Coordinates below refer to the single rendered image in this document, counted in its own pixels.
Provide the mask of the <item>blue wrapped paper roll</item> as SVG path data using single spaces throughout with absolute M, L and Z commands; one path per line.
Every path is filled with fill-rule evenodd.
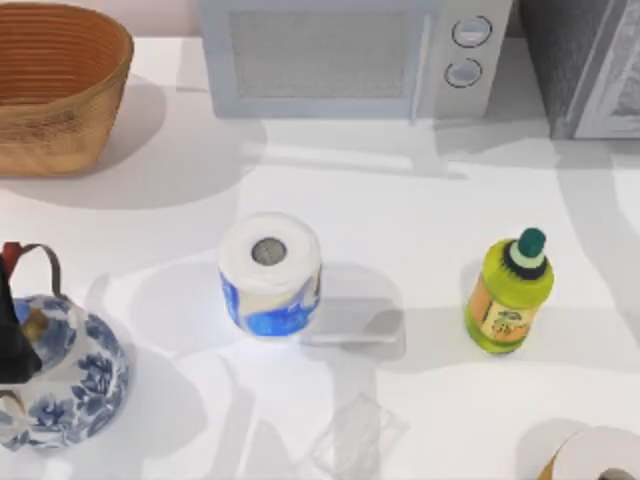
M 301 333 L 321 298 L 322 260 L 315 232 L 279 212 L 250 215 L 231 227 L 218 250 L 227 312 L 263 339 Z

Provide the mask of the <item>pale microwave oven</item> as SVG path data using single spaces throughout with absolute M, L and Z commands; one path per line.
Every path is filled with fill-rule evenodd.
M 198 0 L 217 115 L 226 118 L 410 120 L 424 15 L 431 38 L 417 120 L 485 114 L 513 0 Z M 457 21 L 483 16 L 477 48 L 452 39 Z M 450 63 L 478 61 L 469 88 L 447 84 Z

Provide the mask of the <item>green bottle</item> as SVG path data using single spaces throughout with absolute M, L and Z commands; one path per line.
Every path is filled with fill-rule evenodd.
M 546 235 L 535 227 L 487 250 L 464 310 L 467 331 L 490 354 L 508 354 L 526 340 L 554 285 Z

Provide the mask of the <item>clear plastic bag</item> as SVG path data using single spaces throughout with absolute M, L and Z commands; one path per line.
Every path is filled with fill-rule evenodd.
M 381 480 L 383 462 L 407 429 L 394 412 L 360 394 L 337 410 L 308 459 L 326 480 Z

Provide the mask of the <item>round microwave knob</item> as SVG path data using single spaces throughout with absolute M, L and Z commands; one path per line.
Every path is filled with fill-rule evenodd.
M 444 72 L 447 84 L 456 89 L 469 88 L 476 84 L 483 75 L 482 65 L 471 58 L 457 63 L 450 63 Z
M 452 28 L 453 41 L 462 48 L 477 48 L 492 34 L 491 22 L 483 16 L 475 16 L 456 22 Z

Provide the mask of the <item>blue and white teapot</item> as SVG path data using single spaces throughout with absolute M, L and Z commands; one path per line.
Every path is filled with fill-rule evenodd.
M 56 253 L 44 246 L 51 291 L 17 297 L 23 333 L 42 361 L 28 382 L 0 385 L 0 446 L 58 449 L 84 442 L 116 418 L 130 364 L 110 326 L 61 290 Z

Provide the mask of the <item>brown woven basket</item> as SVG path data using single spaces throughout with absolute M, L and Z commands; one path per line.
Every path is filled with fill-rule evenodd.
M 109 139 L 134 40 L 96 10 L 0 1 L 0 177 L 93 168 Z

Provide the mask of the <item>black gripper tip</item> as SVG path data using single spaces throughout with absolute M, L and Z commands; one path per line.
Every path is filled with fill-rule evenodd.
M 22 331 L 10 288 L 10 276 L 22 251 L 18 242 L 6 242 L 0 253 L 0 385 L 26 383 L 42 368 Z

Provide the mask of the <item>white paper roll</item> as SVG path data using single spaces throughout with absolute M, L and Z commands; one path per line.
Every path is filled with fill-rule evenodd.
M 640 435 L 590 427 L 565 440 L 537 480 L 640 480 Z

